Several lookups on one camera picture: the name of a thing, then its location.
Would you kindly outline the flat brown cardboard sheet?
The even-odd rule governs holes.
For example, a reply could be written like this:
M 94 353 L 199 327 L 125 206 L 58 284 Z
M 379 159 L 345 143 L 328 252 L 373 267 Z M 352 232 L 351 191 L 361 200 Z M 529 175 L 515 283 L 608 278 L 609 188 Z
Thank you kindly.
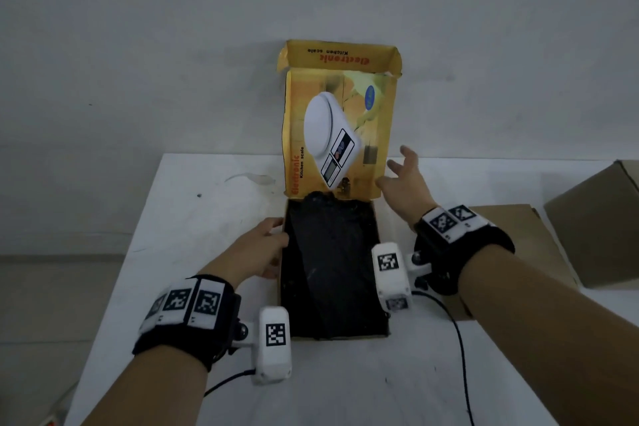
M 529 204 L 471 206 L 470 209 L 501 228 L 512 239 L 516 256 L 572 289 L 577 281 L 538 212 Z

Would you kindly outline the person's right forearm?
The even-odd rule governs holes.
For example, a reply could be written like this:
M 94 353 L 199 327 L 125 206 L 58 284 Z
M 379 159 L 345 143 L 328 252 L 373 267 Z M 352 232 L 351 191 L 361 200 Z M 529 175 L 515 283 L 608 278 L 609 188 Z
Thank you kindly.
M 560 426 L 639 426 L 638 326 L 497 245 L 459 295 Z

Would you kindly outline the yellow kitchen scale carton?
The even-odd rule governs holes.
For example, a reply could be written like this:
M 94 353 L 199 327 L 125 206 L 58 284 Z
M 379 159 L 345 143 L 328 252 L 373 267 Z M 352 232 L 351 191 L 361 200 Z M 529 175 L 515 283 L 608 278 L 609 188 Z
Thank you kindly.
M 286 201 L 315 191 L 373 203 L 381 196 L 375 180 L 385 173 L 402 68 L 394 46 L 284 43 L 277 71 L 285 75 Z

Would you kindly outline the clear plastic scrap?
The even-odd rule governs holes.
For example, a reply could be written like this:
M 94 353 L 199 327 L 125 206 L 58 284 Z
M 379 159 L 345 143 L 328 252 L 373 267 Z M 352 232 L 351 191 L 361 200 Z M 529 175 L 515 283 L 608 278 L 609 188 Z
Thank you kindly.
M 231 181 L 233 179 L 238 179 L 238 178 L 248 179 L 254 184 L 257 184 L 258 186 L 271 186 L 276 183 L 276 180 L 269 175 L 257 174 L 252 172 L 244 172 L 244 173 L 238 173 L 238 174 L 232 175 L 228 177 L 224 182 L 226 183 L 228 181 Z

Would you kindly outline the person's right hand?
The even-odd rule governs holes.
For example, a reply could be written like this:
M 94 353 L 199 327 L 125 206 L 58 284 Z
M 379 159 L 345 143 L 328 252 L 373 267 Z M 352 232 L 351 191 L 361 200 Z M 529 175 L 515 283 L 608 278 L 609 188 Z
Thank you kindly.
M 401 199 L 386 203 L 414 231 L 421 218 L 439 204 L 432 197 L 420 170 L 403 170 L 403 163 L 392 159 L 387 161 L 387 167 L 394 174 L 391 177 L 401 179 Z

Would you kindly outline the black plastic bag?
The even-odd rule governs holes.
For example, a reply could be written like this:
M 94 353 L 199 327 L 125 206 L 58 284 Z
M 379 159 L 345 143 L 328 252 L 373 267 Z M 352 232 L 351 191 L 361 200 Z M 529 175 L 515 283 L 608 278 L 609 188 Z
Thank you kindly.
M 379 303 L 372 249 L 380 244 L 372 201 L 315 191 L 286 202 L 289 236 L 278 302 L 293 340 L 386 338 L 389 316 Z

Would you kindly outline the person's left forearm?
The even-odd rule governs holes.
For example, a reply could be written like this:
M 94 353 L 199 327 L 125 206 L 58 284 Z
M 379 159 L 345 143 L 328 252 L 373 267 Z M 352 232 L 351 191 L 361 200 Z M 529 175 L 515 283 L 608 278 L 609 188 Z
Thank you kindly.
M 208 371 L 166 345 L 135 356 L 81 426 L 195 426 Z

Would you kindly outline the person's left hand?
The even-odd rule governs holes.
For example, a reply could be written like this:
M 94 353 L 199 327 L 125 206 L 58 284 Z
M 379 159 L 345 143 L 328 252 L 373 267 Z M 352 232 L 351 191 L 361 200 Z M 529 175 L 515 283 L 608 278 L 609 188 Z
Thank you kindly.
M 278 278 L 283 250 L 290 240 L 283 225 L 274 229 L 270 236 L 253 236 L 250 231 L 238 237 L 198 274 L 221 278 L 235 290 L 252 277 Z

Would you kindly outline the brown cardboard box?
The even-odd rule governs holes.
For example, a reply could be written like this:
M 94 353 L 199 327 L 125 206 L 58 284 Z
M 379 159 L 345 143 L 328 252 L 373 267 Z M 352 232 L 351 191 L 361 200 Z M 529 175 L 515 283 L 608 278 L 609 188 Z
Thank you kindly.
M 639 160 L 617 160 L 544 204 L 581 285 L 639 291 Z

